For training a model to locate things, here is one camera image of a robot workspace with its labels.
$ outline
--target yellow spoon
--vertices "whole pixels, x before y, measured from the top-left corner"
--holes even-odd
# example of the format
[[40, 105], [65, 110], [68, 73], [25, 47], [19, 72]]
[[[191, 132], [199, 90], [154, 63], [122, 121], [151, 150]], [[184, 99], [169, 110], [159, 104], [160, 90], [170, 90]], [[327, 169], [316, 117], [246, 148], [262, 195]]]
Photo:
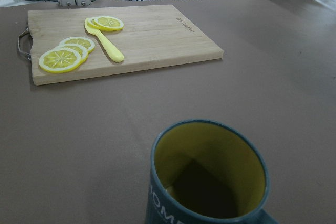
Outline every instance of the yellow spoon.
[[88, 25], [88, 18], [84, 21], [84, 27], [88, 33], [97, 36], [111, 60], [114, 62], [122, 62], [124, 60], [125, 57], [122, 52], [119, 51], [119, 49], [116, 48], [115, 45], [112, 44], [100, 30], [92, 28]]

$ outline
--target cutting board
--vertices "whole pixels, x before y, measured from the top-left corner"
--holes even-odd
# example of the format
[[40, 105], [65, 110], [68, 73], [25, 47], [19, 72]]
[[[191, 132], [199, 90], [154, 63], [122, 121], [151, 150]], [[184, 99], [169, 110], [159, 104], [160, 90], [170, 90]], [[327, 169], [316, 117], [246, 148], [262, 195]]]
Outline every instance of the cutting board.
[[[84, 29], [88, 17], [113, 16], [124, 22], [122, 31], [103, 31], [124, 54], [113, 62], [98, 39]], [[35, 85], [72, 81], [113, 74], [169, 67], [223, 57], [223, 50], [173, 5], [129, 6], [87, 9], [33, 10], [28, 12], [33, 37], [31, 70]], [[67, 37], [92, 39], [95, 50], [79, 68], [67, 73], [48, 73], [39, 57]]]

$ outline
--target table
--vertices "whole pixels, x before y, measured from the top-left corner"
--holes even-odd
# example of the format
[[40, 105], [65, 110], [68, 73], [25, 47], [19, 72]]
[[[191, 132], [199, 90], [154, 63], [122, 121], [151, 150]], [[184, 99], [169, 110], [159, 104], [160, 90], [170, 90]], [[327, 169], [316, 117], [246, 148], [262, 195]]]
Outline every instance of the table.
[[35, 86], [17, 37], [28, 10], [65, 7], [0, 8], [0, 222], [144, 223], [155, 137], [204, 118], [259, 149], [271, 177], [265, 209], [279, 223], [335, 223], [336, 0], [84, 8], [150, 4], [173, 4], [223, 59]]

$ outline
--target blue mug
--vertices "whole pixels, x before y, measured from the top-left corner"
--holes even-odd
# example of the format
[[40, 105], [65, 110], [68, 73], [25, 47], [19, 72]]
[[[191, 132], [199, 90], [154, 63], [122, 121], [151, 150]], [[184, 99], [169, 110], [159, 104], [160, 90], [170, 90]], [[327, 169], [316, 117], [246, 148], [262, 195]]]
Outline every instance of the blue mug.
[[244, 136], [210, 120], [178, 122], [151, 150], [146, 224], [276, 224], [269, 174]]

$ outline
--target toy lemon slice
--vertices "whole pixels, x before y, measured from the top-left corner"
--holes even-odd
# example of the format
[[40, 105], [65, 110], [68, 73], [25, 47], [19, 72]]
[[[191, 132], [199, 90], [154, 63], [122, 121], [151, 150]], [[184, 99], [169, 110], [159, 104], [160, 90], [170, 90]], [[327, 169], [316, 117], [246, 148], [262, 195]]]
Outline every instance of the toy lemon slice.
[[81, 64], [79, 52], [70, 48], [54, 48], [45, 52], [39, 59], [40, 67], [50, 73], [65, 73]]
[[124, 28], [124, 23], [118, 18], [110, 16], [95, 17], [92, 21], [96, 26], [99, 26], [103, 31], [117, 31]]
[[86, 61], [87, 58], [88, 58], [89, 53], [88, 53], [87, 49], [80, 44], [67, 43], [67, 44], [58, 45], [55, 48], [57, 49], [57, 48], [61, 48], [61, 47], [70, 48], [70, 49], [73, 49], [73, 50], [79, 52], [79, 54], [81, 55], [81, 62], [80, 62], [81, 64], [84, 61]]
[[62, 40], [59, 44], [60, 45], [62, 45], [62, 44], [79, 44], [79, 45], [84, 46], [87, 49], [88, 53], [91, 53], [94, 50], [94, 48], [96, 47], [94, 42], [91, 39], [86, 38], [86, 37], [69, 37], [69, 38], [66, 38], [66, 39]]
[[88, 25], [89, 27], [95, 28], [95, 29], [100, 29], [100, 26], [96, 25], [95, 21], [94, 21], [94, 17], [93, 18], [87, 18], [88, 20]]

